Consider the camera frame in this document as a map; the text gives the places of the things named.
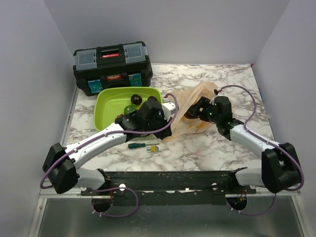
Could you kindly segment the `red fake grape bunch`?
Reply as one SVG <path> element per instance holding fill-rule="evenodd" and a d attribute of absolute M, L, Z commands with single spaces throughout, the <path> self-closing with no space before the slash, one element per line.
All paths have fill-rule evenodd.
<path fill-rule="evenodd" d="M 120 123 L 123 119 L 124 119 L 124 115 L 121 114 L 121 115 L 119 115 L 119 116 L 116 117 L 115 123 Z"/>

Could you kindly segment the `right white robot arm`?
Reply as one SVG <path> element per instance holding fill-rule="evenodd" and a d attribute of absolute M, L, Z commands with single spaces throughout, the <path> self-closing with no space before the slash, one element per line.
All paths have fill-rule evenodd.
<path fill-rule="evenodd" d="M 239 193 L 245 186 L 267 188 L 271 193 L 287 190 L 301 182 L 298 158 L 289 143 L 269 142 L 263 136 L 244 128 L 243 122 L 233 117 L 232 105 L 226 96 L 213 100 L 201 97 L 185 113 L 188 119 L 200 119 L 216 125 L 218 132 L 261 159 L 260 168 L 239 168 L 230 173 L 228 190 Z"/>

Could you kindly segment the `dark red fake fruit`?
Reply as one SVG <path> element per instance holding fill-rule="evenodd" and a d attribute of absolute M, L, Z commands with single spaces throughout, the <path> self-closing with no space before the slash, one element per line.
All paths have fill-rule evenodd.
<path fill-rule="evenodd" d="M 187 119 L 195 119 L 195 116 L 190 114 L 188 111 L 184 114 L 184 117 L 187 118 Z"/>

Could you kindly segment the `translucent orange plastic bag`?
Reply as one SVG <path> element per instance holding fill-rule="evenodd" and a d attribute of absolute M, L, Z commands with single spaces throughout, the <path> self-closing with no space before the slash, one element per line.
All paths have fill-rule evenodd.
<path fill-rule="evenodd" d="M 171 93 L 177 99 L 179 111 L 171 125 L 172 135 L 163 139 L 163 142 L 170 142 L 182 135 L 202 133 L 215 128 L 216 125 L 212 123 L 202 121 L 198 118 L 188 119 L 185 118 L 184 114 L 189 107 L 198 102 L 201 97 L 206 97 L 207 99 L 214 98 L 214 90 L 217 88 L 218 86 L 213 82 L 201 82 L 197 86 L 187 90 L 172 91 Z"/>

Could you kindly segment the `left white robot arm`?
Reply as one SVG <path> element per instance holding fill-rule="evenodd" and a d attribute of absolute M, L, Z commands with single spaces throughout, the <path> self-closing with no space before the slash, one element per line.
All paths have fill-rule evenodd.
<path fill-rule="evenodd" d="M 50 181 L 50 188 L 63 194 L 74 187 L 93 189 L 104 195 L 109 191 L 109 178 L 101 169 L 84 169 L 83 165 L 95 156 L 115 146 L 142 135 L 153 134 L 159 139 L 171 136 L 171 124 L 176 118 L 178 104 L 160 103 L 149 98 L 141 107 L 115 119 L 107 128 L 93 136 L 63 147 L 52 145 L 48 151 L 43 171 L 44 179 Z"/>

